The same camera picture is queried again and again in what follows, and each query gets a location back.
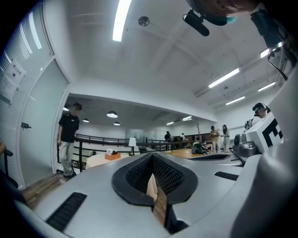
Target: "table lamp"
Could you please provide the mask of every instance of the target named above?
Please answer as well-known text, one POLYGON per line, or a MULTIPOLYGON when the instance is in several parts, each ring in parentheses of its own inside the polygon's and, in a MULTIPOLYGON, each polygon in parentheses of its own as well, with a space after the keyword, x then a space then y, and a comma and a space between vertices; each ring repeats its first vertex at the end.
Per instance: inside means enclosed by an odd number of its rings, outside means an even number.
POLYGON ((129 146, 131 147, 131 152, 129 152, 130 156, 135 155, 135 146, 136 146, 136 141, 134 137, 129 138, 129 146))

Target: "standing woman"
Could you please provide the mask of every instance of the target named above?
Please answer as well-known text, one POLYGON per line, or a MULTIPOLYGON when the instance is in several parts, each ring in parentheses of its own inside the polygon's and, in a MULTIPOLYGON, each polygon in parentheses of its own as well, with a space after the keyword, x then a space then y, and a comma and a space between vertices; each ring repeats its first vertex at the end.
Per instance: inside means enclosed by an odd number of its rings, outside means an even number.
POLYGON ((223 125, 223 135, 221 137, 224 137, 223 139, 223 150, 224 152, 229 151, 229 145, 230 145, 230 132, 226 125, 223 125))

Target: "hair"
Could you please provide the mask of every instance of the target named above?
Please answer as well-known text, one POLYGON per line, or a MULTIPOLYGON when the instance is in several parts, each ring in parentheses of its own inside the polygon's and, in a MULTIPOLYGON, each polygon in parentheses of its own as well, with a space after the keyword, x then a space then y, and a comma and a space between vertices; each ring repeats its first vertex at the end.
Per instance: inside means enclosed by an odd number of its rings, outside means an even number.
POLYGON ((223 125, 223 127, 225 127, 225 129, 223 129, 223 134, 225 135, 227 133, 228 128, 226 125, 223 125))
POLYGON ((260 108, 264 108, 264 109, 265 109, 264 105, 263 105, 262 103, 258 102, 257 104, 255 104, 255 105, 253 106, 252 110, 253 110, 255 113, 257 113, 257 112, 259 111, 260 108))
POLYGON ((80 111, 80 110, 82 110, 82 105, 81 105, 80 103, 78 103, 78 102, 75 102, 75 103, 73 104, 73 106, 75 107, 75 110, 76 110, 76 111, 80 111))

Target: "white lampshade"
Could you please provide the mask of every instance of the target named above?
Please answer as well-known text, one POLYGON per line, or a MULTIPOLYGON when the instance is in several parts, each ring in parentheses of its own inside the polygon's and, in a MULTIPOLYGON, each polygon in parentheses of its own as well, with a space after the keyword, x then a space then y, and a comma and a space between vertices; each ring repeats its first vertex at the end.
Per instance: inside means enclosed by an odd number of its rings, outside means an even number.
POLYGON ((129 146, 130 147, 136 146, 136 141, 134 137, 129 138, 129 146))

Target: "black t-shirt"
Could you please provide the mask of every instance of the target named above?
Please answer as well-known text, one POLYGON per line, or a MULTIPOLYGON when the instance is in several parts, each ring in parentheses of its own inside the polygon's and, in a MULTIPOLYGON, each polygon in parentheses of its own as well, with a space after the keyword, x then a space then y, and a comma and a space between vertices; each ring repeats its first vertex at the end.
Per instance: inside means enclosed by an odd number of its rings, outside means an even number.
POLYGON ((75 131, 79 129, 80 120, 70 112, 62 115, 59 125, 63 127, 61 140, 73 143, 75 141, 75 131))

